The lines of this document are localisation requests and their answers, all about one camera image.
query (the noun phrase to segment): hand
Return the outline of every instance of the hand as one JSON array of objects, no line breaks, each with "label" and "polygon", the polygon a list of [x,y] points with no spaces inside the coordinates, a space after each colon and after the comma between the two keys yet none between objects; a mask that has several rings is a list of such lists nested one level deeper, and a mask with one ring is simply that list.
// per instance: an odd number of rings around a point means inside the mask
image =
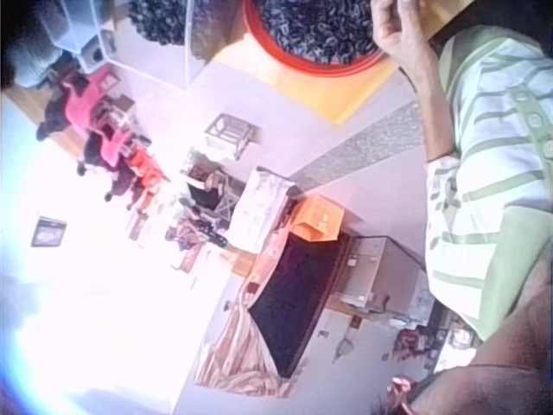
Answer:
[{"label": "hand", "polygon": [[371,8],[374,41],[415,84],[437,71],[437,57],[421,26],[419,0],[372,0]]}]

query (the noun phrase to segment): yellow board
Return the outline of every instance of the yellow board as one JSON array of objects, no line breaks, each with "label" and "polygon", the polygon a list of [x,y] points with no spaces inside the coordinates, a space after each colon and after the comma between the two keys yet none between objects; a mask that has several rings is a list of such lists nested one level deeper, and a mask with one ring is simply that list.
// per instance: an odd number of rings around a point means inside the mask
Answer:
[{"label": "yellow board", "polygon": [[[434,35],[473,1],[427,1],[423,12],[426,35]],[[298,73],[275,61],[249,33],[224,48],[215,60],[255,76],[336,124],[342,124],[351,117],[397,69],[395,62],[384,58],[374,67],[352,76],[317,78]]]}]

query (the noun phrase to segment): striped shirt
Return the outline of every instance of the striped shirt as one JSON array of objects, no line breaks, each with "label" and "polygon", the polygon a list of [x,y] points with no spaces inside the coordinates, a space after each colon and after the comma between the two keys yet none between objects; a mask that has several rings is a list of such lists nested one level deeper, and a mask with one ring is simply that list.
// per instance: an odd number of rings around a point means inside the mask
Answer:
[{"label": "striped shirt", "polygon": [[457,153],[428,166],[430,289],[483,339],[553,232],[553,61],[515,37],[477,28],[445,47]]}]

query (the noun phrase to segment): picture frame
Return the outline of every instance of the picture frame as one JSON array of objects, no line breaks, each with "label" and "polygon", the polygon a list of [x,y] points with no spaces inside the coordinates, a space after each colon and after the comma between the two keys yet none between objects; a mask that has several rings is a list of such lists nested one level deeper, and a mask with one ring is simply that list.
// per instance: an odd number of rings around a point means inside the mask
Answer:
[{"label": "picture frame", "polygon": [[35,232],[31,240],[34,248],[55,248],[61,245],[67,223],[62,220],[41,216],[36,222]]}]

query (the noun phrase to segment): orange bowl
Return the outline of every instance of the orange bowl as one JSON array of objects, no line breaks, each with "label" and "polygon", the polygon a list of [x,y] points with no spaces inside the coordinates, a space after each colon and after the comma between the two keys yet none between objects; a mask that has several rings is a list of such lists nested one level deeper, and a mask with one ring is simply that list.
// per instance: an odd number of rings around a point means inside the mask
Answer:
[{"label": "orange bowl", "polygon": [[242,11],[244,13],[246,27],[264,51],[286,67],[294,69],[297,72],[323,78],[338,78],[341,76],[354,75],[372,67],[384,55],[381,49],[377,49],[372,54],[357,58],[349,65],[312,62],[300,56],[289,54],[278,46],[261,21],[256,0],[243,0]]}]

